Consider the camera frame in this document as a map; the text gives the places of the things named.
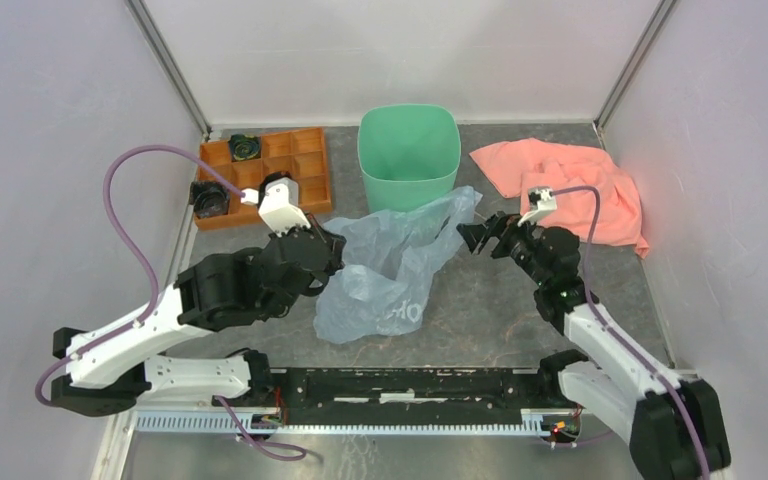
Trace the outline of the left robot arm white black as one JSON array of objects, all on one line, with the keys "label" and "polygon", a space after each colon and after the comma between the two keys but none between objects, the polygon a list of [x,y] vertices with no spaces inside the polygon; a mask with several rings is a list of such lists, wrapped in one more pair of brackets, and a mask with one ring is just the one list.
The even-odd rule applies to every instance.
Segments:
[{"label": "left robot arm white black", "polygon": [[270,235],[264,247],[205,257],[160,299],[105,327],[56,331],[52,353],[65,373],[51,381],[49,404],[87,417],[145,401],[266,405],[276,388],[266,354],[246,349],[219,359],[181,359],[166,353],[189,340],[286,316],[343,268],[346,243],[318,224],[295,227]]}]

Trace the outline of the light blue plastic trash bag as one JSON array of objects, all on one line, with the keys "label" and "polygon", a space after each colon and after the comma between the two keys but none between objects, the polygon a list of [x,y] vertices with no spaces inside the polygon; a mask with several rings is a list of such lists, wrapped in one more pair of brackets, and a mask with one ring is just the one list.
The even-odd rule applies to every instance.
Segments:
[{"label": "light blue plastic trash bag", "polygon": [[464,244],[457,226],[474,220],[481,200],[473,187],[462,186],[410,212],[327,221],[325,228],[347,243],[344,267],[316,301],[317,337],[345,344],[418,330],[435,275]]}]

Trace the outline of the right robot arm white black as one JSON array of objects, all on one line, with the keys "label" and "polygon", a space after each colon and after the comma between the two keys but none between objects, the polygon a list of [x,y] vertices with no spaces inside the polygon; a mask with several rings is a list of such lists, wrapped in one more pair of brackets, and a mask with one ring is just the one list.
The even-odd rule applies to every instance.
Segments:
[{"label": "right robot arm white black", "polygon": [[620,328],[580,275],[577,235],[504,212],[457,231],[473,254],[496,240],[492,258],[511,259],[535,283],[541,318],[579,348],[542,360],[545,405],[590,411],[627,444],[645,479],[701,479],[731,466],[715,389],[666,367]]}]

